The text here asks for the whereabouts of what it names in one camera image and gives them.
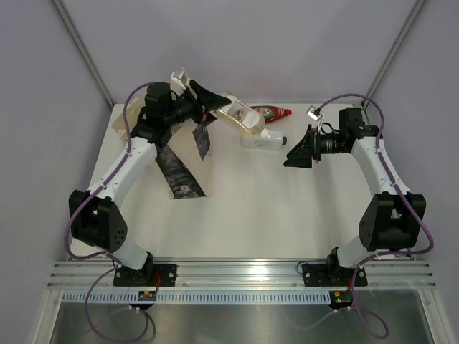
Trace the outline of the beige canvas tote bag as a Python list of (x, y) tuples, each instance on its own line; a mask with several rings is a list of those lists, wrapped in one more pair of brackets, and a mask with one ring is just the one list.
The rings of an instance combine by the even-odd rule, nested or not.
[(126, 140), (142, 137), (158, 140), (156, 162), (171, 198), (194, 199), (211, 196), (213, 192), (212, 136), (207, 125), (213, 118), (206, 113), (204, 124), (189, 119), (177, 125), (168, 124), (172, 99), (170, 80), (146, 86), (142, 96), (128, 101), (127, 109), (112, 123), (112, 129)]

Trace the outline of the red dish soap bottle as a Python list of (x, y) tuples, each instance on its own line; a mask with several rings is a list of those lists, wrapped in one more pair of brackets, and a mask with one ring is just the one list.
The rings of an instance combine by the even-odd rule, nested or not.
[(264, 118), (265, 123), (273, 123), (292, 114), (291, 109), (273, 105), (256, 105), (251, 108)]

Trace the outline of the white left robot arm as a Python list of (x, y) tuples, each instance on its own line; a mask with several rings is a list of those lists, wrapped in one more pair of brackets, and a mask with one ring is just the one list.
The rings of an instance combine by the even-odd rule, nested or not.
[(195, 80), (147, 82), (136, 90), (146, 90), (145, 104), (134, 126), (128, 124), (131, 104), (125, 102), (123, 106), (126, 146), (122, 153), (97, 183), (70, 194), (64, 245), (68, 256), (76, 260), (106, 255), (119, 267), (129, 269), (129, 277), (144, 286), (153, 280), (153, 257), (127, 238), (128, 226), (120, 212), (124, 199), (166, 147), (174, 125), (187, 120), (208, 125), (216, 119), (213, 113), (232, 101)]

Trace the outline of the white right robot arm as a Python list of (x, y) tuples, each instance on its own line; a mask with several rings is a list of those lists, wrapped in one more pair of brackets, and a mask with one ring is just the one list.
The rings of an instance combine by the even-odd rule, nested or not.
[(309, 125), (284, 162), (286, 167), (311, 168), (324, 155), (348, 153), (359, 164), (367, 182), (372, 199), (359, 221), (357, 236), (334, 248), (325, 264), (314, 269), (320, 278), (335, 285), (347, 280), (350, 268), (370, 253), (413, 248), (426, 209), (425, 197), (412, 193), (394, 171), (379, 128), (364, 122), (361, 109), (344, 108), (338, 119), (338, 130), (330, 133)]

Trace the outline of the clear amber soap bottle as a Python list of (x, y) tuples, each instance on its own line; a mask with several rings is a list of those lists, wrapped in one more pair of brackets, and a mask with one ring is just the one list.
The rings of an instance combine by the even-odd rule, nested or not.
[(245, 137), (272, 137), (270, 131), (265, 127), (264, 117), (258, 111), (252, 109), (231, 92), (225, 91), (221, 96), (228, 98), (230, 104), (212, 110), (210, 112), (211, 115), (228, 124)]

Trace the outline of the white bottle black cap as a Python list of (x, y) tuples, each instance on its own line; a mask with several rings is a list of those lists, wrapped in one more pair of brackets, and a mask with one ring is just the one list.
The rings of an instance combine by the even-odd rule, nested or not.
[(288, 138), (276, 130), (265, 130), (262, 135), (247, 137), (241, 136), (240, 143), (244, 148), (258, 148), (265, 150), (279, 151), (283, 149), (288, 142)]

